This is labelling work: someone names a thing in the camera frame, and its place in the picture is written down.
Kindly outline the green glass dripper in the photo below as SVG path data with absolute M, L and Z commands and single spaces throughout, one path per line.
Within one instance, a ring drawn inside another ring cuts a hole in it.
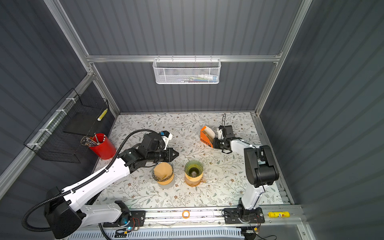
M 204 165 L 199 161 L 192 160 L 186 163 L 184 171 L 188 177 L 196 178 L 203 174 Z

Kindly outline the orange glass pitcher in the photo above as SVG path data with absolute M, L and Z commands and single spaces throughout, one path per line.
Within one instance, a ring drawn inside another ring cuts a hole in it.
M 191 178 L 189 179 L 188 176 L 185 176 L 185 183 L 190 187 L 196 187 L 201 183 L 206 183 L 207 181 L 205 178 Z

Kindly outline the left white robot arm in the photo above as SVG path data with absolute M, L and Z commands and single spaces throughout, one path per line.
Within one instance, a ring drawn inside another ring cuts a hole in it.
M 49 197 L 56 199 L 45 206 L 44 215 L 56 239 L 64 239 L 89 225 L 113 223 L 129 229 L 136 225 L 129 208 L 122 201 L 100 206 L 90 206 L 88 202 L 111 184 L 144 168 L 147 162 L 170 163 L 179 155 L 168 147 L 173 137 L 171 133 L 145 132 L 140 144 L 124 151 L 118 149 L 106 167 L 61 191 L 48 193 Z

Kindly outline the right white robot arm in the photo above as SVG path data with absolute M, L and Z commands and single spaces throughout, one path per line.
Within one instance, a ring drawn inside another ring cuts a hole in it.
M 214 138 L 213 146 L 225 154 L 235 152 L 244 157 L 249 184 L 240 199 L 240 205 L 245 210 L 256 209 L 260 205 L 262 194 L 280 177 L 270 146 L 252 145 L 240 138 Z

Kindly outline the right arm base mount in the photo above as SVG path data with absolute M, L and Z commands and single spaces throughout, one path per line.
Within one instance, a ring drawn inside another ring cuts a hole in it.
M 242 208 L 225 208 L 221 211 L 227 225 L 265 223 L 264 213 L 261 208 L 244 210 Z

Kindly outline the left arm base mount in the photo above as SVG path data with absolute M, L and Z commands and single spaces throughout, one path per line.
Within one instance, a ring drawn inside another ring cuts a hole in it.
M 104 228 L 114 227 L 143 227 L 146 219 L 146 211 L 130 211 L 129 214 L 123 213 L 113 223 L 103 223 Z

